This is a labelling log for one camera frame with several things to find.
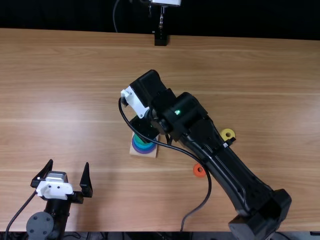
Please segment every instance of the black background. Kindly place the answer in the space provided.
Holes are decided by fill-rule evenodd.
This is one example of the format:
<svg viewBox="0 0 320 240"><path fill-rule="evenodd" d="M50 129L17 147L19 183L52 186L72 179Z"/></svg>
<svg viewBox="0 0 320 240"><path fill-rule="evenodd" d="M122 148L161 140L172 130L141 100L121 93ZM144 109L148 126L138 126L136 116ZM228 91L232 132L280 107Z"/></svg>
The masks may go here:
<svg viewBox="0 0 320 240"><path fill-rule="evenodd" d="M150 34L159 7L149 18L143 0L120 0L119 32ZM114 32L115 0L0 0L0 27ZM320 0L182 0L167 8L171 35L320 39Z"/></svg>

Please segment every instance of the robotic arm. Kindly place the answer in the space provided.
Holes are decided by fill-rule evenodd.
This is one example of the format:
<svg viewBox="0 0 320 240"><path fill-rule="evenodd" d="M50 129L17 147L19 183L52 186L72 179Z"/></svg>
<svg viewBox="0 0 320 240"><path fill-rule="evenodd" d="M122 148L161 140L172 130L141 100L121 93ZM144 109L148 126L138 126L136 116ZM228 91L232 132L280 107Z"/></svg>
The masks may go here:
<svg viewBox="0 0 320 240"><path fill-rule="evenodd" d="M137 116L130 124L146 137L170 135L190 149L222 186L238 215L229 228L239 240L266 240L286 218L291 197L255 176L221 138L212 119L188 92L178 97L150 70L121 91L121 101Z"/></svg>
<svg viewBox="0 0 320 240"><path fill-rule="evenodd" d="M65 172L52 171L52 159L32 179L30 186L47 201L44 211L33 214L27 224L29 240L61 240L64 237L71 204L82 204L91 198L93 189L89 163L85 164L80 181L81 191L74 191Z"/></svg>

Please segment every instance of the black cable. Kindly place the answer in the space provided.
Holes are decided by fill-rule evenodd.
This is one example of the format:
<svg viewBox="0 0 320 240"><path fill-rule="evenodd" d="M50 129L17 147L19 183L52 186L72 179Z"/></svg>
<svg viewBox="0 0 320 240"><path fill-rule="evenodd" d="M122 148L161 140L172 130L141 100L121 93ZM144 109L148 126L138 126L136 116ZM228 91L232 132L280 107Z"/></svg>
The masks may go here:
<svg viewBox="0 0 320 240"><path fill-rule="evenodd" d="M113 21L113 26L114 26L114 30L117 33L118 29L117 29L117 25L116 25L116 9L117 9L117 5L119 3L120 0L115 0L115 3L113 5L113 10L112 10L112 21Z"/></svg>
<svg viewBox="0 0 320 240"><path fill-rule="evenodd" d="M72 234L67 234L67 235L64 235L63 238L67 238L67 237L74 237L76 239L80 239L81 238L81 235L79 233L77 233L76 231L73 231L72 233L76 234L77 236L72 235Z"/></svg>
<svg viewBox="0 0 320 240"><path fill-rule="evenodd" d="M16 212L16 214L13 216L11 221L9 222L8 226L6 227L5 234L4 234L4 240L8 240L8 233L11 225L14 223L16 218L19 216L19 214L25 209L25 207L30 203L30 201L34 198L34 196L37 194L36 191L34 191L31 196L28 198L28 200L22 205L22 207Z"/></svg>
<svg viewBox="0 0 320 240"><path fill-rule="evenodd" d="M283 234L282 232L276 231L276 232L274 232L274 233L281 235L282 237L284 237L284 238L287 239L287 240L291 240L290 237L288 237L287 235Z"/></svg>
<svg viewBox="0 0 320 240"><path fill-rule="evenodd" d="M202 161L196 157L194 154L192 154L191 152L188 152L180 147L177 147L177 146L171 146L169 144L165 144L163 142L160 142L160 141L157 141L157 140L154 140L154 139L151 139L147 136L144 136L142 135L140 132L138 132L132 125L131 123L129 122L129 120L127 119L123 109L122 109L122 104L121 104L121 97L119 98L119 101L118 101L118 107L119 107L119 111L120 111L120 114L123 118L123 120L125 121L125 123L129 126L129 128L135 133L137 134L139 137L143 138L143 139L146 139L148 140L149 142L152 142L154 144L158 144L160 146L163 146L165 148L168 148L168 149L173 149L173 150L177 150L181 153L184 153L186 155L188 155L189 157L193 158L194 160L196 160L199 164L201 164L202 168L204 169L205 171L205 174L206 174L206 177L208 179L208 192L204 198L204 200L199 204L199 206L197 206L195 209L193 209L192 211L188 212L182 219L181 221L181 228L180 228L180 232L182 232L184 230L184 225L185 225L185 221L187 219L187 217L189 217L190 215L192 215L193 213L195 213L196 211L198 211L199 209L201 209L205 204L206 202L208 201L209 197L210 197L210 194L211 194L211 190L212 190L212 182L211 182L211 177L210 177L210 173L208 172L208 169L207 167L202 163Z"/></svg>

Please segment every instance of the black robotic arm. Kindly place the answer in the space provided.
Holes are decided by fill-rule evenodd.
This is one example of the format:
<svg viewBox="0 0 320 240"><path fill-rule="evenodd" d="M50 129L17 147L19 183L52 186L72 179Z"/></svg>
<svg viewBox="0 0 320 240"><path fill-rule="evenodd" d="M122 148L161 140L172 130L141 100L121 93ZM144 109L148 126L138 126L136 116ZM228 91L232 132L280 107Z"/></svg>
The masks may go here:
<svg viewBox="0 0 320 240"><path fill-rule="evenodd" d="M229 228L239 240L265 240L286 218L291 197L255 176L223 141L198 100L188 92L178 97L150 70L121 91L121 101L137 116L130 124L144 136L170 135L190 149L229 196L238 215Z"/></svg>

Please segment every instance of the orange ring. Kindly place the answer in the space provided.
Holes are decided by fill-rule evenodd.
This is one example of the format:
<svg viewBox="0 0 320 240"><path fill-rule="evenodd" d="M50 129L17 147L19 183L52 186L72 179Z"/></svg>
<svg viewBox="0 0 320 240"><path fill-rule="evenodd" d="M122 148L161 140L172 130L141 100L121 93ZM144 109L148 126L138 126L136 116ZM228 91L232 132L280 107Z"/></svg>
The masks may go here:
<svg viewBox="0 0 320 240"><path fill-rule="evenodd" d="M197 163L193 167L193 174L198 178L203 178L206 175L204 168L201 166L200 163Z"/></svg>

